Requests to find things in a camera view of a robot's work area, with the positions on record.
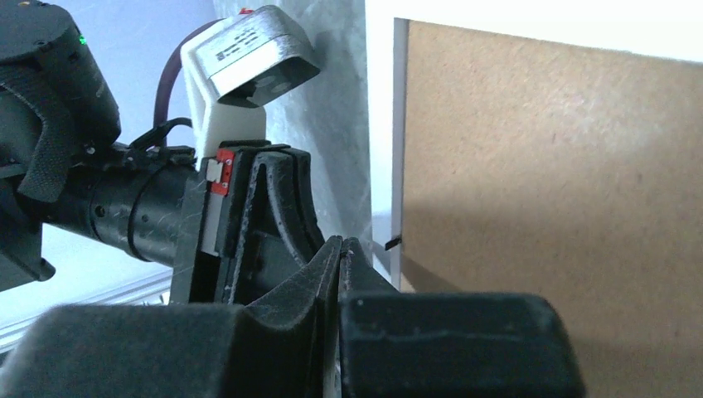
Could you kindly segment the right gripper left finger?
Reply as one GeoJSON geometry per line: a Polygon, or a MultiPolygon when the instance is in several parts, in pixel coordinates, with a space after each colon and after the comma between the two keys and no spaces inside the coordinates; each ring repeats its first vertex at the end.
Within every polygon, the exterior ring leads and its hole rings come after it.
{"type": "Polygon", "coordinates": [[[1,369],[4,397],[323,397],[343,240],[248,305],[66,305],[1,369]]]}

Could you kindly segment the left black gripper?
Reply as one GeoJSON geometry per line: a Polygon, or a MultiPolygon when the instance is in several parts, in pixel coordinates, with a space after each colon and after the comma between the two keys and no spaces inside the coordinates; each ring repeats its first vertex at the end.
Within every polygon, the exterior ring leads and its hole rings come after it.
{"type": "Polygon", "coordinates": [[[311,155],[224,142],[186,179],[171,305],[247,304],[308,263],[324,238],[312,194],[311,155]]]}

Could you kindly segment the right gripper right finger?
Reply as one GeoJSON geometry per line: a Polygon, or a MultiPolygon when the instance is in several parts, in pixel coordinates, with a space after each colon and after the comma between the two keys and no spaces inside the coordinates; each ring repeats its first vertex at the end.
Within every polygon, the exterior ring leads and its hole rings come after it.
{"type": "Polygon", "coordinates": [[[343,241],[338,320],[345,397],[583,397],[560,315],[508,292],[402,293],[343,241]]]}

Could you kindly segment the brown backing board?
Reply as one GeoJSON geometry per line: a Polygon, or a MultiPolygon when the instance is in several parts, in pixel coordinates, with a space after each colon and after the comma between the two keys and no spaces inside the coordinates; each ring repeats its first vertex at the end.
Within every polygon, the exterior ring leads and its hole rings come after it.
{"type": "Polygon", "coordinates": [[[702,68],[409,29],[401,263],[565,321],[592,397],[702,394],[702,68]]]}

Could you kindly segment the silver picture frame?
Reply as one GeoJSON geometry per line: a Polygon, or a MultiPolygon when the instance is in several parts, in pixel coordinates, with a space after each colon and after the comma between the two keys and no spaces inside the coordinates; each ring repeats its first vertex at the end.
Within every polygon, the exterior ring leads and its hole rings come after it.
{"type": "Polygon", "coordinates": [[[539,15],[523,2],[509,2],[506,16],[498,2],[369,1],[366,32],[369,51],[371,207],[381,217],[374,237],[390,243],[394,279],[401,263],[405,122],[409,29],[422,22],[471,31],[514,36],[601,51],[621,52],[702,68],[702,22],[694,17],[657,21],[624,15],[625,5],[602,17],[570,7],[539,15]]]}

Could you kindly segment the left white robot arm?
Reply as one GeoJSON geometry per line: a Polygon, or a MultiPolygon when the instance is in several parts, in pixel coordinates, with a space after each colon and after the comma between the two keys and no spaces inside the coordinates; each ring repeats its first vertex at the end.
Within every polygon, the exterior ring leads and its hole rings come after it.
{"type": "Polygon", "coordinates": [[[264,107],[319,73],[304,30],[260,7],[169,58],[153,126],[119,108],[62,7],[1,4],[1,287],[45,281],[45,224],[172,269],[173,303],[250,303],[323,243],[311,158],[266,138],[264,107]]]}

